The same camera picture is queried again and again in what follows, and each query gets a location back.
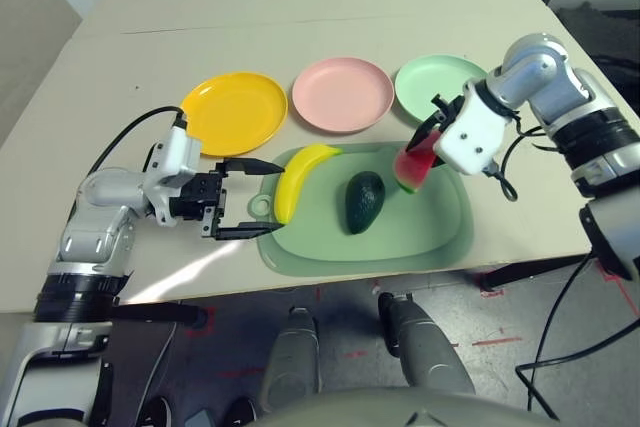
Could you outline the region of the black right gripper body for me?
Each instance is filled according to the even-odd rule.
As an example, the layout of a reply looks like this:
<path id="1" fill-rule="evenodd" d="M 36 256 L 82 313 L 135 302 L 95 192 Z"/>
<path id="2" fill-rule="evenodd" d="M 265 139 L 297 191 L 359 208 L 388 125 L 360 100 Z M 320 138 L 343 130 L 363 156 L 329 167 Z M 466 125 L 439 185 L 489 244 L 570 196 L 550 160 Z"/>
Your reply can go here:
<path id="1" fill-rule="evenodd" d="M 444 100 L 439 94 L 431 99 L 431 103 L 436 107 L 432 117 L 438 131 L 444 132 L 456 120 L 464 102 L 463 95 L 458 95 L 451 101 Z"/>

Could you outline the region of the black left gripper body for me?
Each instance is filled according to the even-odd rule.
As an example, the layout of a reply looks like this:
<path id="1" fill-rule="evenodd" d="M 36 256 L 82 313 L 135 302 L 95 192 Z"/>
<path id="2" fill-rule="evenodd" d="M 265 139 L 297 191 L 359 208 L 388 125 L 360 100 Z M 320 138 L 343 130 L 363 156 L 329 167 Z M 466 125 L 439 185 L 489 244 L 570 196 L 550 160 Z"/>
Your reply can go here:
<path id="1" fill-rule="evenodd" d="M 226 202 L 222 182 L 227 176 L 226 161 L 217 163 L 216 168 L 207 173 L 197 173 L 182 186 L 177 197 L 169 198 L 170 214 L 186 221 L 199 221 L 205 238 L 229 240 L 230 230 L 219 226 Z"/>

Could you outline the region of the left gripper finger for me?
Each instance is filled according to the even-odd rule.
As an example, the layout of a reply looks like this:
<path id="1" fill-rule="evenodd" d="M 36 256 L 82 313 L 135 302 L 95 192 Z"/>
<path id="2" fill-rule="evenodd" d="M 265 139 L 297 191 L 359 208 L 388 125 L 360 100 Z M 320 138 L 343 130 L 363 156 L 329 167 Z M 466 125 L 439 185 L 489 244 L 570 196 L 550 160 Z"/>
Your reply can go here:
<path id="1" fill-rule="evenodd" d="M 222 170 L 228 172 L 243 172 L 245 175 L 280 174 L 283 168 L 277 164 L 255 158 L 225 158 Z"/>
<path id="2" fill-rule="evenodd" d="M 218 240 L 246 240 L 272 233 L 280 228 L 277 222 L 241 222 L 235 227 L 217 229 Z"/>

